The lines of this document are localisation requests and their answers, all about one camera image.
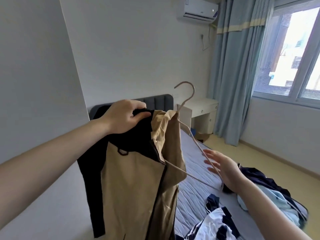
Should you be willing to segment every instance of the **gray bed sheet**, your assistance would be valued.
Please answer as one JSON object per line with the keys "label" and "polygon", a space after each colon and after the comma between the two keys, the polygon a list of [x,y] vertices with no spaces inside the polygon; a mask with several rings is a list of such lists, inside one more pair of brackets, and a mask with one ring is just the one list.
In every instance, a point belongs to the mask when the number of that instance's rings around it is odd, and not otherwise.
{"label": "gray bed sheet", "polygon": [[[202,149],[208,148],[201,143],[199,145]],[[204,163],[205,158],[202,156],[201,151],[192,138],[182,130],[181,149],[187,172],[218,189],[221,185],[220,178],[207,170],[207,165]],[[225,194],[214,190],[189,176],[179,183],[174,225],[175,234],[182,237],[185,236],[195,224],[205,218],[207,215],[205,210],[206,199],[210,194],[220,197],[221,206],[227,207],[243,239],[264,239],[251,216],[240,208],[236,194]],[[304,211],[302,213],[307,216],[306,209],[299,204],[297,205]]]}

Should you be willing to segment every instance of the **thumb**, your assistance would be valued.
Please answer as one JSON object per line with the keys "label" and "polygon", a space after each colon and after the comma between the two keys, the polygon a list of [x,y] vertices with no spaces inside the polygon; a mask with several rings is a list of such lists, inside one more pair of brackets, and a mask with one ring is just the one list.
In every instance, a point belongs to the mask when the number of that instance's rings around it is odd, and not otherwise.
{"label": "thumb", "polygon": [[150,112],[141,112],[136,114],[136,116],[133,117],[133,120],[136,124],[138,124],[139,121],[150,116],[151,116]]}

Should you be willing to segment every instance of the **white clothes hanger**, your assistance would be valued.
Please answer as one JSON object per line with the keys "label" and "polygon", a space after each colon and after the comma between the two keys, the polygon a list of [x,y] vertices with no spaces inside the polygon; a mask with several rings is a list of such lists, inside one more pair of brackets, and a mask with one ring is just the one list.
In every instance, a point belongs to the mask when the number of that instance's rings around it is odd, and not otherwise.
{"label": "white clothes hanger", "polygon": [[[184,83],[190,84],[190,85],[192,86],[192,88],[193,88],[193,93],[192,93],[192,95],[191,95],[189,98],[187,98],[186,100],[183,101],[183,103],[182,103],[181,106],[178,108],[178,110],[177,110],[176,113],[179,113],[180,110],[181,110],[181,108],[185,105],[186,101],[190,100],[190,99],[194,96],[194,94],[195,94],[195,90],[196,90],[196,89],[195,89],[194,85],[193,85],[191,82],[189,82],[189,81],[182,81],[182,82],[180,82],[178,85],[176,85],[174,88],[177,88],[178,86],[180,86],[181,84],[184,84]],[[167,160],[165,160],[165,161],[166,161],[169,165],[171,165],[171,166],[173,166],[174,168],[176,168],[176,169],[178,169],[178,170],[186,173],[188,176],[194,178],[195,180],[197,180],[197,181],[199,181],[199,182],[201,182],[201,183],[203,183],[203,184],[205,184],[205,185],[207,185],[207,186],[209,186],[209,187],[211,187],[211,188],[213,188],[213,189],[215,189],[215,190],[222,190],[222,188],[223,188],[223,180],[222,180],[222,177],[221,177],[218,169],[214,166],[214,164],[210,161],[210,159],[209,159],[209,158],[206,156],[206,154],[203,152],[202,148],[199,146],[198,142],[197,142],[197,141],[195,140],[195,138],[193,137],[193,135],[192,135],[192,133],[191,133],[191,131],[190,131],[190,128],[189,128],[187,125],[185,125],[184,123],[182,123],[179,119],[178,119],[178,121],[179,121],[179,123],[180,123],[180,125],[181,125],[181,128],[182,128],[186,133],[189,133],[189,134],[191,135],[191,137],[192,137],[194,143],[197,145],[198,149],[202,152],[202,154],[204,155],[204,157],[210,162],[211,166],[213,167],[213,169],[214,169],[214,171],[215,171],[215,174],[217,174],[217,175],[219,176],[219,178],[221,179],[221,188],[220,188],[220,189],[217,189],[217,188],[213,187],[212,185],[209,185],[209,184],[207,184],[206,182],[204,182],[204,181],[202,181],[202,180],[194,177],[193,175],[185,172],[185,171],[182,170],[181,168],[178,168],[177,166],[173,165],[172,163],[168,162]]]}

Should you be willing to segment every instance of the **desk drawer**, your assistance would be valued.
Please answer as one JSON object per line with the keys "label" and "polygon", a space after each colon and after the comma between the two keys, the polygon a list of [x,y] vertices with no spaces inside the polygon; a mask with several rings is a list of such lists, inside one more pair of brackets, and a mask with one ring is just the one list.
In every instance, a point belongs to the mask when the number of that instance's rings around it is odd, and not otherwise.
{"label": "desk drawer", "polygon": [[192,110],[192,118],[200,116],[200,115],[205,115],[205,114],[211,113],[213,111],[216,111],[217,108],[218,108],[218,104],[211,104],[211,105],[207,105],[207,106],[201,106],[200,108],[197,108],[197,109],[193,109]]}

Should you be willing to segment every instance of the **nightstand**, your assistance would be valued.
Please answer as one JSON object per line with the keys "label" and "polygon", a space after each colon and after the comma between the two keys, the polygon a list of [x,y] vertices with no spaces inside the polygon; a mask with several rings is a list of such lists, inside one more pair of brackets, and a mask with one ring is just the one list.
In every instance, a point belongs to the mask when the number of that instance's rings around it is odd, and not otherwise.
{"label": "nightstand", "polygon": [[212,134],[218,108],[218,101],[209,98],[192,98],[180,110],[180,121],[191,128],[194,118],[194,128],[201,134]]}

